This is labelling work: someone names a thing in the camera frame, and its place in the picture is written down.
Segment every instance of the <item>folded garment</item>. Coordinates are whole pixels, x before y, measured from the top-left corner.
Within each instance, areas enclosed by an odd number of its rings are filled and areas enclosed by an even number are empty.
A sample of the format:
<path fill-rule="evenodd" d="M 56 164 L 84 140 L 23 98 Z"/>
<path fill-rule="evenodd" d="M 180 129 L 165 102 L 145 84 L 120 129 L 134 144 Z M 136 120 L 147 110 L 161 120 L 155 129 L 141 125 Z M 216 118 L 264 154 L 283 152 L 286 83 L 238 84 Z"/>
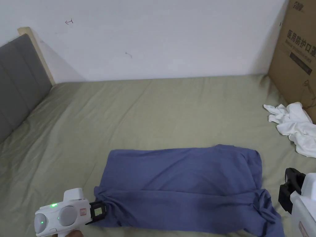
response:
<path fill-rule="evenodd" d="M 94 188 L 108 210 L 96 225 L 282 237 L 261 184 L 261 158 L 250 149 L 113 150 Z"/>
<path fill-rule="evenodd" d="M 316 125 L 303 110 L 302 104 L 296 102 L 287 107 L 263 105 L 272 115 L 269 122 L 275 122 L 279 133 L 289 136 L 296 145 L 296 151 L 302 155 L 316 158 Z"/>

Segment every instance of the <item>black clamp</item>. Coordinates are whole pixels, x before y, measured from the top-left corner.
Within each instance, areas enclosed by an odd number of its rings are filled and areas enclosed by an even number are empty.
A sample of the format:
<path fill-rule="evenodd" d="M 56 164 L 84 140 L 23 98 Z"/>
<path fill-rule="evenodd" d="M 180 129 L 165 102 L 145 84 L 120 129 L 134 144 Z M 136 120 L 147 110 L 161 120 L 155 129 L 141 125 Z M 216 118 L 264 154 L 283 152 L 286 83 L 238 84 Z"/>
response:
<path fill-rule="evenodd" d="M 86 225 L 103 220 L 107 214 L 105 204 L 102 201 L 95 201 L 90 203 L 90 213 L 92 221 Z"/>
<path fill-rule="evenodd" d="M 290 214 L 292 214 L 293 208 L 290 196 L 294 191 L 296 191 L 299 195 L 302 194 L 302 186 L 305 176 L 305 174 L 294 168 L 287 168 L 285 170 L 285 184 L 280 186 L 279 203 L 283 209 Z"/>

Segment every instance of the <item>white handheld device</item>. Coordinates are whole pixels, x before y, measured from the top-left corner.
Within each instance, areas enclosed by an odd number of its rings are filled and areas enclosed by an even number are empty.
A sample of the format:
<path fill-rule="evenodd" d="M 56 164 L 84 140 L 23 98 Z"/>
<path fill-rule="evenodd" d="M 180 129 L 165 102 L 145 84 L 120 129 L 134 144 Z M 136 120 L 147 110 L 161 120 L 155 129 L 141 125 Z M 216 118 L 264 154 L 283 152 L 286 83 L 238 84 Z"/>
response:
<path fill-rule="evenodd" d="M 41 207 L 35 212 L 34 228 L 37 237 L 58 234 L 65 237 L 81 225 L 104 219 L 105 205 L 99 202 L 89 203 L 83 198 L 81 188 L 65 191 L 64 200 Z"/>
<path fill-rule="evenodd" d="M 292 215 L 293 237 L 316 237 L 316 173 L 287 168 L 279 203 Z"/>

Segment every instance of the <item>blue cloth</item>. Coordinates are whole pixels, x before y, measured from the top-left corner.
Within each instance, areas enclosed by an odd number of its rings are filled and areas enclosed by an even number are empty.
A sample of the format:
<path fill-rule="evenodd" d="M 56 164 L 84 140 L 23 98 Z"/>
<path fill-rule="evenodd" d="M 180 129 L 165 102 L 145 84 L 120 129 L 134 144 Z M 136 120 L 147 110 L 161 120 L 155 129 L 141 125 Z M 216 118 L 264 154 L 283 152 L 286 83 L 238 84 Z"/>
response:
<path fill-rule="evenodd" d="M 282 237 L 261 184 L 261 158 L 250 149 L 113 150 L 94 188 L 108 211 L 96 225 Z"/>

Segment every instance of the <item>white cloth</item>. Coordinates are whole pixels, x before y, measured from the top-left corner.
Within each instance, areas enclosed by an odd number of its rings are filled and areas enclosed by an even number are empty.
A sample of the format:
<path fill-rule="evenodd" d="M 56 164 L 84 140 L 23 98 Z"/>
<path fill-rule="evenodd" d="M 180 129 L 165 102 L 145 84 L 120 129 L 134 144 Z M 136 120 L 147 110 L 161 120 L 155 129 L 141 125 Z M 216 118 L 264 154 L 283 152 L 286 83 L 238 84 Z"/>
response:
<path fill-rule="evenodd" d="M 316 125 L 302 109 L 302 104 L 296 102 L 287 107 L 263 105 L 272 115 L 269 122 L 276 122 L 277 130 L 282 135 L 289 136 L 296 145 L 296 151 L 302 155 L 316 158 Z"/>

